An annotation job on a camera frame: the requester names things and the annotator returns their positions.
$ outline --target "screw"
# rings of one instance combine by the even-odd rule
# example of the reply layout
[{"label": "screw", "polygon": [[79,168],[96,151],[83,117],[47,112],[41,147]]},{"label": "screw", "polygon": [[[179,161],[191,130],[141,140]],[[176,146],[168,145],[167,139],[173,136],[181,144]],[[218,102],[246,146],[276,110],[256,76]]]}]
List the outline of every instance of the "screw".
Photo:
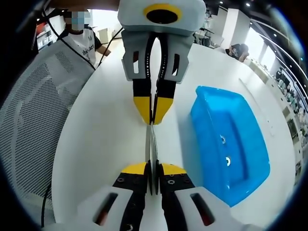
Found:
[{"label": "screw", "polygon": [[137,178],[137,179],[133,180],[133,184],[139,184],[139,179]]},{"label": "screw", "polygon": [[167,183],[172,185],[172,184],[175,183],[175,181],[174,180],[168,180]]},{"label": "screw", "polygon": [[119,183],[123,183],[123,182],[124,182],[124,179],[121,178],[121,177],[119,177],[116,181],[119,182]]},{"label": "screw", "polygon": [[127,224],[126,226],[127,226],[126,231],[132,231],[133,230],[133,226],[131,224]]}]

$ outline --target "yellow ring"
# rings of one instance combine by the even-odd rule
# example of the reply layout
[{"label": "yellow ring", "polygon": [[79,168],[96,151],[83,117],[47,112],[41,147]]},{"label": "yellow ring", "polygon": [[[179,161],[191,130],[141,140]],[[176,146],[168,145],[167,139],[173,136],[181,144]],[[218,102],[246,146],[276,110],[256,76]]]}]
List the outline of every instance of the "yellow ring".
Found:
[{"label": "yellow ring", "polygon": [[150,5],[144,8],[143,14],[146,16],[149,12],[155,11],[155,10],[171,11],[177,15],[178,17],[177,21],[180,20],[182,17],[182,11],[178,7],[170,5],[168,3],[157,3],[157,4]]}]

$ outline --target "gray gripper housing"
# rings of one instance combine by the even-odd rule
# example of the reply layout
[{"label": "gray gripper housing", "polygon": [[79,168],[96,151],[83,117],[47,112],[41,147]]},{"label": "gray gripper housing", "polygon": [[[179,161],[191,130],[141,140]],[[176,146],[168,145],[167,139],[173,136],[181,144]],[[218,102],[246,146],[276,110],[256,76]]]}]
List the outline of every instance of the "gray gripper housing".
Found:
[{"label": "gray gripper housing", "polygon": [[[218,199],[214,194],[204,187],[197,187],[175,191],[185,216],[189,231],[262,231],[263,229],[254,225],[244,225],[232,217],[230,207]],[[199,198],[201,206],[213,221],[206,226],[201,214],[193,201],[194,196]]]},{"label": "gray gripper housing", "polygon": [[[131,32],[126,30],[122,32],[122,39],[125,48],[122,63],[128,81],[145,78],[145,49],[150,34],[150,32]],[[168,34],[167,43],[168,63],[165,79],[181,83],[188,67],[189,61],[187,56],[193,44],[193,36],[190,35],[185,37],[182,35]],[[136,51],[139,52],[138,73],[134,73],[133,67],[133,54]],[[178,71],[176,75],[173,76],[172,70],[176,54],[180,57],[180,61]]]}]

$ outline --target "desk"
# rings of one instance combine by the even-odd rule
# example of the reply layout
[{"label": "desk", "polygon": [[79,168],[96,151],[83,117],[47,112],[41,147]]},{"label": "desk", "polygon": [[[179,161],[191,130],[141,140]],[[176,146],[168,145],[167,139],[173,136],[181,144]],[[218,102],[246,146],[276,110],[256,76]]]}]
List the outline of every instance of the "desk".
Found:
[{"label": "desk", "polygon": [[251,60],[246,63],[259,78],[268,86],[272,95],[276,99],[277,104],[280,106],[281,111],[285,113],[285,120],[293,120],[297,137],[294,138],[293,145],[295,151],[295,164],[303,160],[303,144],[302,144],[302,132],[300,130],[301,125],[299,123],[297,115],[293,112],[289,102],[287,101],[284,94],[281,92],[277,81],[270,75],[269,72],[263,69],[263,67],[255,60]]},{"label": "desk", "polygon": [[[63,127],[52,173],[57,222],[71,219],[77,205],[102,185],[112,185],[122,168],[145,160],[146,125],[133,104],[132,82],[126,80],[121,63],[123,54],[123,47],[119,47],[93,73]],[[194,184],[201,186],[200,154],[190,119],[195,89],[206,85],[242,94],[265,139],[271,172],[231,213],[243,223],[264,227],[285,205],[295,180],[294,149],[284,116],[269,89],[243,63],[197,44],[192,45],[189,61],[172,107],[163,122],[155,126],[159,159],[185,167]],[[153,93],[159,65],[156,41],[150,63]],[[141,231],[167,230],[160,200],[160,195],[146,195]]]}]

